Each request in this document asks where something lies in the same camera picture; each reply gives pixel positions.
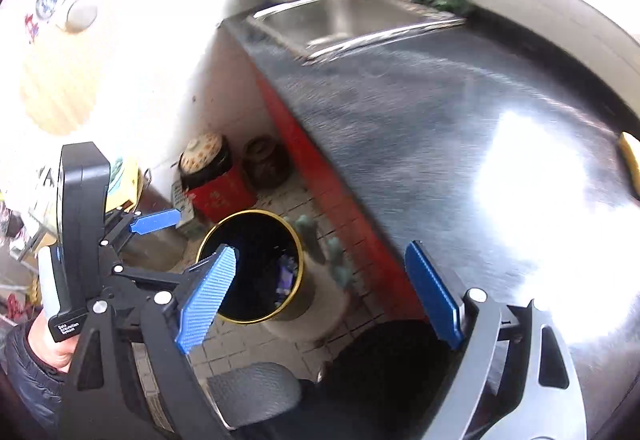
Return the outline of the person's left hand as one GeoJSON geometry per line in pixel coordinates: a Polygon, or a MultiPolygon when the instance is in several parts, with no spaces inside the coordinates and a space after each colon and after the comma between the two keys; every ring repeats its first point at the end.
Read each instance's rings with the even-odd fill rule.
{"type": "Polygon", "coordinates": [[[79,342],[74,336],[55,342],[48,325],[46,313],[41,311],[32,322],[27,335],[27,341],[35,356],[55,370],[67,373],[79,342]]]}

